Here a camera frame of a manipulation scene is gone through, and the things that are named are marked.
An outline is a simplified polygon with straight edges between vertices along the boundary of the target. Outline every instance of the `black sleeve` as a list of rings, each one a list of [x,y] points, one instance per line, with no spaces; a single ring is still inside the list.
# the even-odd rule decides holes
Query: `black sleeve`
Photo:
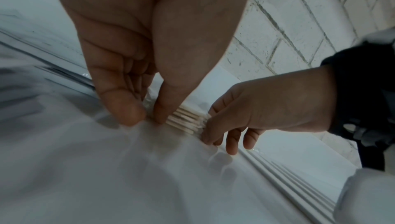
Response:
[[[393,42],[368,41],[325,59],[337,83],[336,116],[330,133],[358,144],[363,167],[384,170],[383,152],[395,137]]]

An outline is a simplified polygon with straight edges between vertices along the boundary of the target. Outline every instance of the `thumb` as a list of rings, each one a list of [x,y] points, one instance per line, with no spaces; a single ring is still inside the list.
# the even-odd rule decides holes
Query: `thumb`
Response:
[[[158,99],[153,109],[155,121],[160,124],[165,123],[167,118],[177,110],[197,86],[176,87],[164,81],[160,87]]]
[[[246,127],[249,118],[249,112],[245,110],[243,101],[237,99],[207,121],[202,141],[205,144],[212,144],[224,133],[232,129]]]

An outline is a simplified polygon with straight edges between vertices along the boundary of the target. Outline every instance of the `hand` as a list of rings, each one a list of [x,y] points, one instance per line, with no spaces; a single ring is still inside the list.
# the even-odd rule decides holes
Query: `hand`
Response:
[[[242,132],[244,148],[254,148],[263,132],[322,132],[336,108],[336,81],[330,66],[236,84],[211,107],[202,135],[206,144],[221,145],[235,155]]]
[[[88,70],[121,124],[145,118],[154,74],[164,78],[154,115],[175,111],[217,64],[247,0],[60,0],[73,20]]]

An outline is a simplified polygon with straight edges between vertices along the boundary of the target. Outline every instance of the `sleeve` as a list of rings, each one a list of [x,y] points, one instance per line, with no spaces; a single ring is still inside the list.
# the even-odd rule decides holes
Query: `sleeve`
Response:
[[[336,53],[336,116],[329,132],[354,140],[363,167],[384,170],[383,152],[395,142],[395,29],[370,35]]]

